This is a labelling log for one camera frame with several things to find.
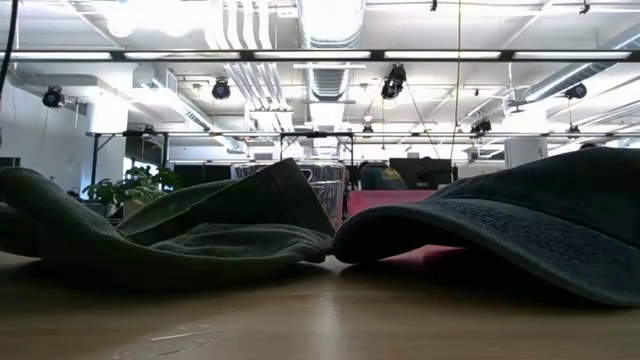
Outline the clear plastic bin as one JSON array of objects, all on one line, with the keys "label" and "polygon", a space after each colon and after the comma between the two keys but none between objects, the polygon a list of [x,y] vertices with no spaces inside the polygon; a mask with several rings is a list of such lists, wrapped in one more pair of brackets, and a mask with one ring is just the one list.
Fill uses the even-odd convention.
[{"label": "clear plastic bin", "polygon": [[[231,178],[243,179],[273,165],[274,162],[234,163]],[[342,222],[346,167],[341,163],[298,161],[298,167],[313,188],[335,228]]]}]

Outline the pink plastic bin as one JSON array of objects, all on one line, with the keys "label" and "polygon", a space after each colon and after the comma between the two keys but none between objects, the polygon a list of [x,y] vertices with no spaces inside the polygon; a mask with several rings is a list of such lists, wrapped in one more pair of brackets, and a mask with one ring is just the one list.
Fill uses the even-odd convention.
[{"label": "pink plastic bin", "polygon": [[435,245],[466,248],[459,237],[412,214],[413,207],[433,197],[433,190],[358,191],[349,217],[333,241],[334,256],[343,263],[364,264]]}]

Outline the olive green cap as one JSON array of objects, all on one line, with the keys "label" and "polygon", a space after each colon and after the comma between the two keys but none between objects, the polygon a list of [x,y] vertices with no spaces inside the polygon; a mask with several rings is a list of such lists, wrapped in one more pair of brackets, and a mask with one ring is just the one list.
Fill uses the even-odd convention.
[{"label": "olive green cap", "polygon": [[321,263],[335,229],[292,159],[192,186],[118,225],[38,172],[0,170],[0,251],[85,288],[212,289]]}]

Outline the dark grey cap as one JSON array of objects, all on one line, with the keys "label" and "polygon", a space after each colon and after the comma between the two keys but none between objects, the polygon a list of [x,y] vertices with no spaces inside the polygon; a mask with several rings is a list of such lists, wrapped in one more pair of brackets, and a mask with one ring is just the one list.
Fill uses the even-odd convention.
[{"label": "dark grey cap", "polygon": [[363,264],[425,245],[483,248],[575,295],[640,307],[640,149],[567,152],[372,207],[332,250]]}]

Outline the person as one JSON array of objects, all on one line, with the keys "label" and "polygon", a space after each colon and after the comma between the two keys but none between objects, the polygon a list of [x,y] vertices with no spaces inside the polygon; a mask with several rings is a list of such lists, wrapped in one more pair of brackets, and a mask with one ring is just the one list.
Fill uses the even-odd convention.
[{"label": "person", "polygon": [[358,178],[360,189],[365,191],[407,190],[400,173],[383,162],[362,162]]}]

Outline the black desk monitor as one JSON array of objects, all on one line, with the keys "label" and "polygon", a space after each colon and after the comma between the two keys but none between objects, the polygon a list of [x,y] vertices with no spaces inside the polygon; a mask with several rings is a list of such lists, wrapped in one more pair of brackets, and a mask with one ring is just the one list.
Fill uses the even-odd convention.
[{"label": "black desk monitor", "polygon": [[450,159],[391,158],[390,167],[401,175],[409,190],[437,190],[452,182]]}]

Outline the green potted plant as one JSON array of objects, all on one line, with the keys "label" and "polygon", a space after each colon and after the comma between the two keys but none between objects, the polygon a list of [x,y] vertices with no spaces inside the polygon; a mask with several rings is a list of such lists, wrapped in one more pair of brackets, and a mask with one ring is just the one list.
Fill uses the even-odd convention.
[{"label": "green potted plant", "polygon": [[160,167],[152,173],[151,167],[146,166],[126,170],[121,180],[99,180],[86,186],[82,194],[87,196],[86,205],[91,210],[113,218],[127,203],[146,205],[182,187],[180,176],[173,170]]}]

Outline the silver ceiling air duct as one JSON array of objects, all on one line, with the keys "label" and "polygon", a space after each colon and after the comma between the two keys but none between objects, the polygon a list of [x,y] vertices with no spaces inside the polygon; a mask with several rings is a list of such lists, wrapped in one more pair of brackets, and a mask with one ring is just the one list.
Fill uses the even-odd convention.
[{"label": "silver ceiling air duct", "polygon": [[[296,0],[304,48],[335,50],[359,46],[366,0]],[[347,69],[308,71],[311,94],[320,101],[339,100],[347,90]]]}]

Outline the black background workstation frame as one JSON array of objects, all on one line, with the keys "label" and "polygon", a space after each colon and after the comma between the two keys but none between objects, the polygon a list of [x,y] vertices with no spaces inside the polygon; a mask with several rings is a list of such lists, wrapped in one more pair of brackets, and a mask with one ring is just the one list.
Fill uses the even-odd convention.
[{"label": "black background workstation frame", "polygon": [[167,131],[124,131],[120,133],[94,133],[87,132],[86,135],[92,138],[92,165],[91,165],[91,183],[94,184],[96,182],[97,176],[97,167],[98,167],[98,153],[99,151],[107,145],[113,138],[115,137],[125,137],[125,138],[145,138],[145,137],[153,137],[160,136],[162,138],[161,143],[161,166],[165,167],[167,162],[169,161],[169,140],[172,137],[185,137],[185,138],[213,138],[215,141],[223,144],[227,143],[227,138],[237,140],[237,139],[253,139],[253,138],[268,138],[268,139],[278,139],[280,144],[280,158],[284,156],[284,140],[286,138],[300,138],[304,137],[307,139],[321,139],[321,138],[329,138],[334,137],[336,139],[346,137],[349,139],[349,147],[348,150],[350,152],[354,151],[355,147],[355,138],[356,135],[353,132],[325,132],[325,131],[306,131],[306,132],[215,132],[215,131],[205,131],[205,132],[167,132]]}]

